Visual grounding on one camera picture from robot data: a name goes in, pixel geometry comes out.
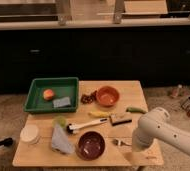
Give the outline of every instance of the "cloth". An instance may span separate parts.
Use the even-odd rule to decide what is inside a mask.
[[[53,149],[65,154],[72,154],[75,151],[74,145],[69,141],[63,128],[59,124],[55,124],[51,146]]]

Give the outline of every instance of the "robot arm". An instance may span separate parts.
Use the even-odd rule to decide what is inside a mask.
[[[138,128],[133,132],[133,150],[144,150],[157,138],[190,156],[190,133],[169,125],[169,120],[169,113],[161,107],[143,115],[138,121]]]

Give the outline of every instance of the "dark red bowl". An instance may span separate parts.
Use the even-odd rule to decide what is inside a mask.
[[[105,141],[97,132],[89,131],[83,134],[78,142],[77,154],[84,160],[94,160],[103,154]]]
[[[97,102],[100,105],[106,107],[115,105],[115,103],[119,100],[119,97],[119,92],[115,88],[110,86],[101,87],[96,92]]]

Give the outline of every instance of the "green plastic tray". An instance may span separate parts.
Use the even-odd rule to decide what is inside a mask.
[[[55,99],[70,97],[71,106],[53,108],[52,101],[43,99],[43,91],[49,88],[55,92]],[[29,89],[24,111],[31,114],[75,112],[78,107],[78,89],[77,77],[34,79]]]

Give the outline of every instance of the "wooden table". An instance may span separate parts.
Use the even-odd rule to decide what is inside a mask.
[[[76,113],[61,114],[68,123],[83,123],[92,120],[89,111],[103,110],[123,113],[128,106],[140,107],[147,110],[147,104],[139,81],[80,81],[79,99],[82,94],[90,94],[101,86],[110,85],[120,93],[120,100],[116,106],[104,108],[96,103],[83,105],[79,102]],[[85,161],[76,153],[64,155],[53,151],[50,147],[53,132],[53,118],[56,114],[29,115],[26,124],[36,124],[39,127],[41,139],[37,144],[27,145],[19,142],[14,156],[14,166],[29,167],[100,167],[100,166],[148,166],[162,165],[163,159],[157,140],[143,152],[132,152],[131,147],[117,147],[112,143],[113,138],[121,138],[131,143],[132,131],[137,126],[140,114],[131,114],[132,123],[112,127],[110,122],[80,130],[77,135],[69,135],[73,144],[77,144],[79,137],[87,131],[97,131],[103,135],[106,148],[102,156],[96,160]]]

